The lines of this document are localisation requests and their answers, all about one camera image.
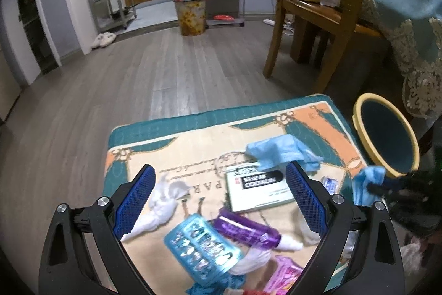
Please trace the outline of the light blue blister pack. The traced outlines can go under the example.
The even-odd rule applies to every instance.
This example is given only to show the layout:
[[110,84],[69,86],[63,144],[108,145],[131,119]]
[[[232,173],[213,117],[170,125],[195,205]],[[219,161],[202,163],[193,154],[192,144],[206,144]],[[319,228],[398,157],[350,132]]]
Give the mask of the light blue blister pack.
[[170,230],[164,244],[190,277],[203,287],[219,281],[243,258],[240,248],[197,213]]

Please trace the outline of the white slippers pair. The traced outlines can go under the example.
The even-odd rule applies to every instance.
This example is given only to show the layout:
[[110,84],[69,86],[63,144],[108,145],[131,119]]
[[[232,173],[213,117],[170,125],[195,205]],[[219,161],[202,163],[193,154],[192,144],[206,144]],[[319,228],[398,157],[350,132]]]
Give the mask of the white slippers pair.
[[116,35],[110,32],[98,34],[91,45],[92,49],[104,48],[112,44],[116,39]]

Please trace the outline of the teal patterned floor cushion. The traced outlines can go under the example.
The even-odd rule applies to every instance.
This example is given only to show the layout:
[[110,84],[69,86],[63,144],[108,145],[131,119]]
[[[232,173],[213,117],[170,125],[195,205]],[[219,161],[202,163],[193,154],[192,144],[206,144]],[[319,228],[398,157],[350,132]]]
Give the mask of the teal patterned floor cushion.
[[184,294],[193,280],[165,246],[165,235],[188,214],[214,219],[228,199],[224,169],[244,162],[249,143],[291,134],[322,158],[313,174],[336,179],[351,196],[351,178],[366,165],[351,126],[324,95],[278,103],[207,111],[146,121],[114,129],[109,137],[103,192],[111,195],[143,165],[158,179],[183,181],[190,188],[169,223],[125,243],[138,271],[157,294]]

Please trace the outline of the wooden dining chair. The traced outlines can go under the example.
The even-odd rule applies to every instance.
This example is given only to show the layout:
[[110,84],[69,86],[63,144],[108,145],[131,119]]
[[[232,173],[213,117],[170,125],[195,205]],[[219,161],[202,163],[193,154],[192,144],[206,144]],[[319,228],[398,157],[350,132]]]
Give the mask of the wooden dining chair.
[[358,15],[362,4],[363,0],[343,0],[340,9],[335,10],[311,1],[277,0],[275,26],[263,70],[264,77],[268,79],[272,75],[280,51],[285,15],[292,14],[295,27],[291,57],[295,61],[303,61],[312,49],[316,28],[333,38],[330,52],[321,66],[321,73],[314,87],[314,92],[323,93],[352,39],[383,38],[381,32],[359,23]]

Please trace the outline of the blue face mask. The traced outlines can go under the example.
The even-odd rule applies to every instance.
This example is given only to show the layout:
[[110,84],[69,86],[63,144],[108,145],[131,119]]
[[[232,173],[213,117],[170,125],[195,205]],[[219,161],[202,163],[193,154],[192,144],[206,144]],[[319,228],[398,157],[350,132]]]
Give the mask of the blue face mask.
[[293,135],[285,134],[246,145],[245,154],[255,158],[259,171],[285,172],[288,163],[296,161],[305,172],[321,168],[323,158]]
[[368,190],[368,185],[381,185],[385,178],[386,169],[383,166],[370,165],[363,168],[352,180],[353,202],[358,206],[370,207],[381,198]]

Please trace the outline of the pink wrapper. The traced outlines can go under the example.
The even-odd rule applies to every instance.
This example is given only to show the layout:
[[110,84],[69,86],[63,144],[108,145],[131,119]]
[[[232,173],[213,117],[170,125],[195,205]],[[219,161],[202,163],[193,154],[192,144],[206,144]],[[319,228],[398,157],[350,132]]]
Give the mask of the pink wrapper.
[[268,294],[285,295],[302,274],[303,267],[283,255],[276,255],[273,260],[277,268],[263,291]]

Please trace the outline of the purple tube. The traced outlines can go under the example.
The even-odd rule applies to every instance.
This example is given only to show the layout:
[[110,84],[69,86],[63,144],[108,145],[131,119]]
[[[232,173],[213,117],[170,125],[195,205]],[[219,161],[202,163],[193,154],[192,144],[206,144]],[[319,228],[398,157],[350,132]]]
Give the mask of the purple tube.
[[213,227],[223,236],[260,250],[296,252],[303,243],[277,229],[221,209]]

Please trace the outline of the white tissue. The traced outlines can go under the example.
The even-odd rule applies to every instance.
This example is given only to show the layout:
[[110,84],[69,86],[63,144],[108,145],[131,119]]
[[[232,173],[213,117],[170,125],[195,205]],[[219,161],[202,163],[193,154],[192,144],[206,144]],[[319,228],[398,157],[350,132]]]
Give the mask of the white tissue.
[[190,194],[190,186],[184,181],[169,182],[166,174],[160,178],[150,194],[147,204],[148,210],[142,211],[131,232],[121,237],[127,242],[146,232],[153,232],[165,225],[174,215],[178,200]]

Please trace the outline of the yellow rimmed teal trash bin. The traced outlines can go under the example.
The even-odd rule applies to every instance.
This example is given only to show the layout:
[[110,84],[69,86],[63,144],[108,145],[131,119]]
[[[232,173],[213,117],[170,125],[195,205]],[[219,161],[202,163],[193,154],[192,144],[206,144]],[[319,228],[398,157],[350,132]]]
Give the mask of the yellow rimmed teal trash bin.
[[374,93],[360,95],[352,114],[354,128],[369,158],[390,177],[416,171],[420,165],[417,137],[402,112]]

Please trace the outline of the clear plastic wrap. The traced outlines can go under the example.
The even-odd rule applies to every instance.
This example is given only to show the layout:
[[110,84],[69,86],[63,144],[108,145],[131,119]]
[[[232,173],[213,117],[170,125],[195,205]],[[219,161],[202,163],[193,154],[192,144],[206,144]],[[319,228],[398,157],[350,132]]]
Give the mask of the clear plastic wrap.
[[329,194],[339,194],[339,181],[337,179],[324,176],[321,178],[321,183]]

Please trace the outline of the floral kitchen trash can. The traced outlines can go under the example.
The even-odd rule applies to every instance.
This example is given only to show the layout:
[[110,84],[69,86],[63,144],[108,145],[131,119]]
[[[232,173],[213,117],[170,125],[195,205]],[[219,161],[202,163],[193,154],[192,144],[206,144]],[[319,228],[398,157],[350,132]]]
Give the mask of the floral kitchen trash can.
[[181,34],[193,37],[206,29],[206,0],[173,0]]

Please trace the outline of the teal lace tablecloth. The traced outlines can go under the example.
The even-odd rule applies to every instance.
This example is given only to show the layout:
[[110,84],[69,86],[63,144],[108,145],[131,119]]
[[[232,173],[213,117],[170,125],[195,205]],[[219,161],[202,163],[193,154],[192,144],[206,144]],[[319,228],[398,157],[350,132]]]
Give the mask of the teal lace tablecloth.
[[402,100],[417,118],[441,116],[441,0],[364,0],[360,17],[393,48]]

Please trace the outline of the white medicine box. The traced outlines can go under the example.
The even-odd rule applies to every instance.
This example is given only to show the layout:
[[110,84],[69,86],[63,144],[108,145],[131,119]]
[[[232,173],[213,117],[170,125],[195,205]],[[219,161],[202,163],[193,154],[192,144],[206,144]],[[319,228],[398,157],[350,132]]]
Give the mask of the white medicine box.
[[258,163],[225,169],[231,211],[244,213],[294,201],[285,175],[279,170],[259,171]]

